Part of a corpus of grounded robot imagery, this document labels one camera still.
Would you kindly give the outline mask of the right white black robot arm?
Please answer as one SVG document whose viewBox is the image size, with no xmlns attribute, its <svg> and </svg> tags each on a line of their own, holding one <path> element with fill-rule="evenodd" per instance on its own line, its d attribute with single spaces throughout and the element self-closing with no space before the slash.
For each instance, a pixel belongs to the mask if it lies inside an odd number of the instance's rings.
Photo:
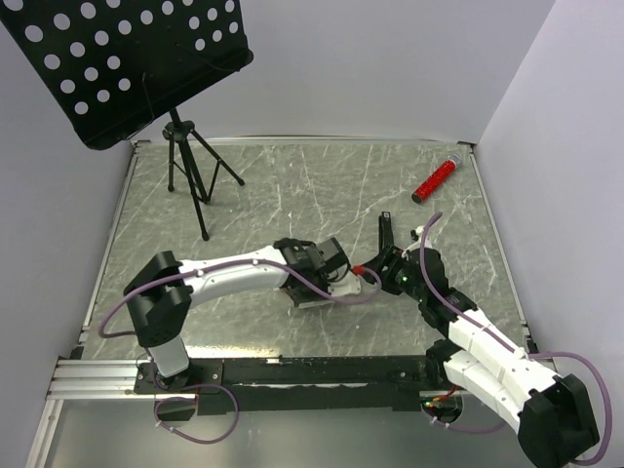
<svg viewBox="0 0 624 468">
<path fill-rule="evenodd" d="M 455 385 L 478 398 L 517 435 L 536 467 L 563 467 L 600 441 L 585 384 L 533 360 L 463 292 L 453 288 L 438 251 L 424 234 L 401 249 L 387 214 L 379 218 L 379 252 L 366 264 L 368 282 L 417 302 L 442 339 L 427 351 L 425 374 L 437 388 Z"/>
</svg>

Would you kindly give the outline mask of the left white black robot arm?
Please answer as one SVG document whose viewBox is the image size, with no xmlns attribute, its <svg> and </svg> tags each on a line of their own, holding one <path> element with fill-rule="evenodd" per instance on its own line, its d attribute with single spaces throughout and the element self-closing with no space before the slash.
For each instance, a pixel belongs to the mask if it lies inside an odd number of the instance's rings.
<svg viewBox="0 0 624 468">
<path fill-rule="evenodd" d="M 251 253 L 209 260 L 157 253 L 126 286 L 124 298 L 137 341 L 152 358 L 158 380 L 179 392 L 193 377 L 181 338 L 189 310 L 232 294 L 275 289 L 299 308 L 349 303 L 362 292 L 336 239 L 315 244 L 283 238 Z"/>
</svg>

